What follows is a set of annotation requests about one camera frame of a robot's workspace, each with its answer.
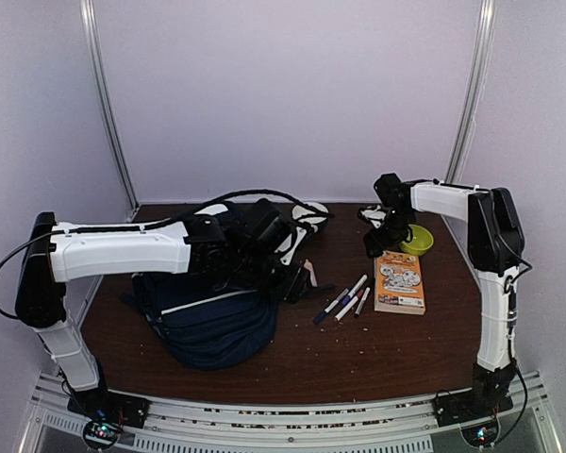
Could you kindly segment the white marker red cap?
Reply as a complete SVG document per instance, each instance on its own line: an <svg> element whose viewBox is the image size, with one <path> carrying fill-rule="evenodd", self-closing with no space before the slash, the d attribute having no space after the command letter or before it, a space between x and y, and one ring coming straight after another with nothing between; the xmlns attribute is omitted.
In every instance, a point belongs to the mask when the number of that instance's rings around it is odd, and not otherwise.
<svg viewBox="0 0 566 453"><path fill-rule="evenodd" d="M366 301L367 301L367 298L368 298L370 292L371 292L371 288L368 286L368 287L364 290L364 292L362 293L362 296L361 296L361 298L360 298L360 300L359 300L359 302L358 302L358 306L357 306L357 308L356 308L356 310L355 310L355 312L354 312L354 317L355 317L355 318L358 318L358 317L360 316L360 314L362 313L362 310L363 310L363 308L364 308L364 306L365 306L365 303L366 303Z"/></svg>

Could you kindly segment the left aluminium frame post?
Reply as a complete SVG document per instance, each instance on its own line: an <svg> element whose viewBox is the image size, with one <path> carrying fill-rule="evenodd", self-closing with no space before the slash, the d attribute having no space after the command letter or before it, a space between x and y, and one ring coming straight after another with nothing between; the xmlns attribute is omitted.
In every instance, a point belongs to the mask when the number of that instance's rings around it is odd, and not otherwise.
<svg viewBox="0 0 566 453"><path fill-rule="evenodd" d="M134 190L132 178L125 161L124 150L122 148L122 142L109 95L108 81L96 21L95 5L92 0L81 0L79 2L79 6L87 47L90 54L101 117L108 140L108 150L112 155L117 176L124 190L128 209L131 212L135 212L141 204L138 200L138 196L136 195L136 191Z"/></svg>

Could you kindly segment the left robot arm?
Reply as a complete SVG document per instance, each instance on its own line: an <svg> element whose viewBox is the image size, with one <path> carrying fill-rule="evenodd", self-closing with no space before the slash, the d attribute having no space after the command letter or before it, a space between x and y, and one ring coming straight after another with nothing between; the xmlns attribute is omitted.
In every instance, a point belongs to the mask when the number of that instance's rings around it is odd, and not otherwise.
<svg viewBox="0 0 566 453"><path fill-rule="evenodd" d="M77 225L42 212L29 240L0 261L1 271L18 253L24 255L14 311L0 314L31 327L63 372L72 395L95 418L107 419L116 411L117 400L65 307L67 283L134 273L189 274L297 301L309 283L309 272L293 262L293 255L315 231L310 219L329 214L294 199L306 212L293 218L270 201L274 191L256 194L258 201L238 216L228 203L233 193L145 223Z"/></svg>

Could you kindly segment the navy blue student backpack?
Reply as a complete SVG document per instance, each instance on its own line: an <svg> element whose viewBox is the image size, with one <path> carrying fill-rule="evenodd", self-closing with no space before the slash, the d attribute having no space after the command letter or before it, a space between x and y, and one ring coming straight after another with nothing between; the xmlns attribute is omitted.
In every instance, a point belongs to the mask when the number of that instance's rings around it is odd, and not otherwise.
<svg viewBox="0 0 566 453"><path fill-rule="evenodd" d="M281 302L236 284L235 269L250 250L278 257L276 249L300 223L265 198L247 210L223 202L198 213L222 229L223 247L209 245L198 271L135 274L132 293L120 299L178 362L212 371L248 360L273 339Z"/></svg>

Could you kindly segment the white marker dark cap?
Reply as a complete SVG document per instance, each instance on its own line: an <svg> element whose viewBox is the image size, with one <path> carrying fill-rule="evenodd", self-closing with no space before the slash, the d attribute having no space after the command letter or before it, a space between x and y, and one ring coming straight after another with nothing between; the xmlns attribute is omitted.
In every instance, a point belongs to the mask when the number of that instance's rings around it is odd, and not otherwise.
<svg viewBox="0 0 566 453"><path fill-rule="evenodd" d="M355 295L352 299L350 299L348 301L347 304L345 304L341 310L335 315L334 319L336 322L339 322L347 313L349 310L351 310L356 303L359 301L359 297L357 295Z"/></svg>

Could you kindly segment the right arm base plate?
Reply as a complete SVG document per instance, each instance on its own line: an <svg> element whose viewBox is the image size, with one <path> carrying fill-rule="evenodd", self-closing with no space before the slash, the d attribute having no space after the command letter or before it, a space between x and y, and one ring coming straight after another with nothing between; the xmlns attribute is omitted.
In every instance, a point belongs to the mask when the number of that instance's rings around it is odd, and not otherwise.
<svg viewBox="0 0 566 453"><path fill-rule="evenodd" d="M491 418L495 414L513 408L510 396L502 396L493 403L478 402L471 391L456 394L436 394L432 401L439 427L465 424L480 418Z"/></svg>

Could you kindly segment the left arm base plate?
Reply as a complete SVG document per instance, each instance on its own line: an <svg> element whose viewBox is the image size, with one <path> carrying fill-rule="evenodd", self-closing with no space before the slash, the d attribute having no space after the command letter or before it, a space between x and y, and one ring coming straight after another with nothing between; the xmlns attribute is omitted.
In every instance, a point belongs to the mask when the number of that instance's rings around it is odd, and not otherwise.
<svg viewBox="0 0 566 453"><path fill-rule="evenodd" d="M108 403L102 409L82 409L74 398L70 397L67 410L97 421L108 422L116 427L143 428L149 406L150 402L145 398L110 393Z"/></svg>

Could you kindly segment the right aluminium frame post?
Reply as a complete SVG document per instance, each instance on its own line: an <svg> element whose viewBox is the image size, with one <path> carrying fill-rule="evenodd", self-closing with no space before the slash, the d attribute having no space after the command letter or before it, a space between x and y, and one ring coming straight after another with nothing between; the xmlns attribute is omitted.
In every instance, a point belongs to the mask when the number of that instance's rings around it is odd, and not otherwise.
<svg viewBox="0 0 566 453"><path fill-rule="evenodd" d="M443 181L459 184L463 175L476 128L478 104L485 90L491 58L497 2L482 0L474 39L474 50L468 83L459 115L458 129Z"/></svg>

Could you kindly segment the front aluminium rail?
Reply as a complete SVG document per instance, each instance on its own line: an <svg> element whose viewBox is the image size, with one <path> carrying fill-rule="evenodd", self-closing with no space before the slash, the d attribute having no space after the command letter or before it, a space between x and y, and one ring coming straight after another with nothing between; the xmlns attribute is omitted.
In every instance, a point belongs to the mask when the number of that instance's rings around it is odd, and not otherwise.
<svg viewBox="0 0 566 453"><path fill-rule="evenodd" d="M537 373L510 385L514 406L489 418L442 426L424 394L371 402L249 405L147 397L140 428L126 427L112 452L476 452L468 441L499 427L495 452L563 452L556 415Z"/></svg>

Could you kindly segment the aluminium frame post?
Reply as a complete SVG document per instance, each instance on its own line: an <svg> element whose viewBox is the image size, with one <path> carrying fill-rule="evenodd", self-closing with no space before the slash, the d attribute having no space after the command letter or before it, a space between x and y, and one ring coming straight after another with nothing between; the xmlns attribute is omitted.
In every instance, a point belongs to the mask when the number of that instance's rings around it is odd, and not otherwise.
<svg viewBox="0 0 566 453"><path fill-rule="evenodd" d="M122 142L109 95L108 81L96 21L95 5L92 0L81 0L79 2L79 6L87 47L90 54L101 117L108 140L108 150L112 155L117 176L124 190L128 209L131 212L135 212L141 204L138 200L138 196L136 195L136 191L134 190L132 178L125 161L124 150L122 148Z"/></svg>
<svg viewBox="0 0 566 453"><path fill-rule="evenodd" d="M459 184L463 175L476 128L478 104L485 90L491 58L497 2L482 0L474 39L474 50L468 83L459 115L458 129L443 181Z"/></svg>

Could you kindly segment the black and white bowl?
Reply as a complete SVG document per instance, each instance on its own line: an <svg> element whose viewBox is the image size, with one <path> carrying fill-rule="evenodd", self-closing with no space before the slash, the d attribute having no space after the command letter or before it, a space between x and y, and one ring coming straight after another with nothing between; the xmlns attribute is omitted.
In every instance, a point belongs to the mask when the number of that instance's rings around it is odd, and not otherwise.
<svg viewBox="0 0 566 453"><path fill-rule="evenodd" d="M306 202L304 206L295 205L291 210L291 218L303 226L310 226L312 233L325 229L329 214L328 208L318 202Z"/></svg>

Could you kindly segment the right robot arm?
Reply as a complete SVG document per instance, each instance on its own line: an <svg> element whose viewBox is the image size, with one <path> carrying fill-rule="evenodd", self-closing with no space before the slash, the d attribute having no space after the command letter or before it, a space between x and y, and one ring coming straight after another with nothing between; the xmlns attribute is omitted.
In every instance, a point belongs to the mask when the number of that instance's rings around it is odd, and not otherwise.
<svg viewBox="0 0 566 453"><path fill-rule="evenodd" d="M511 193L437 179L403 181L395 173L380 176L374 189L379 206L358 215L372 226L363 238L371 258L407 239L419 212L467 226L467 253L481 294L481 338L464 406L471 415L484 416L508 394L517 373L517 281L532 268L522 257L525 239Z"/></svg>

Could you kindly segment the white marker black cap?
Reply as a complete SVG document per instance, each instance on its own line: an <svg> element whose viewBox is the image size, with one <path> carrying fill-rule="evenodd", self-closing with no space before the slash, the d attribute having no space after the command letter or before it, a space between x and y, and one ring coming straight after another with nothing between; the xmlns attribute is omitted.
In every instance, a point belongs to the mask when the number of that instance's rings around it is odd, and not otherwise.
<svg viewBox="0 0 566 453"><path fill-rule="evenodd" d="M361 278L356 282L356 284L352 287L352 289L348 293L348 297L352 299L358 291L362 288L363 284L367 281L368 275L364 274Z"/></svg>

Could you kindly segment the lime green bowl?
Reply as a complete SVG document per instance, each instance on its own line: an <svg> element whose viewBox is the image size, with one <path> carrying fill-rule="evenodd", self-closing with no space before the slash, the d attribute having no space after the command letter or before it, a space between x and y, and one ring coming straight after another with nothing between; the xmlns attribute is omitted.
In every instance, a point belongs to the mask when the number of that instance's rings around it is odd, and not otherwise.
<svg viewBox="0 0 566 453"><path fill-rule="evenodd" d="M425 255L434 245L434 237L428 229L423 226L410 224L406 239L399 243L400 249L407 254L421 257Z"/></svg>

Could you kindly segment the orange cartoon paperback book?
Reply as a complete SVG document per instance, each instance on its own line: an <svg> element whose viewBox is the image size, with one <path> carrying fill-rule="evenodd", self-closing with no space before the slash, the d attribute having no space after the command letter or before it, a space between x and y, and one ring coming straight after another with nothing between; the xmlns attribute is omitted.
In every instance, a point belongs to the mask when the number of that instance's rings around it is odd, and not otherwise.
<svg viewBox="0 0 566 453"><path fill-rule="evenodd" d="M425 291L418 257L386 251L374 259L374 310L424 315Z"/></svg>

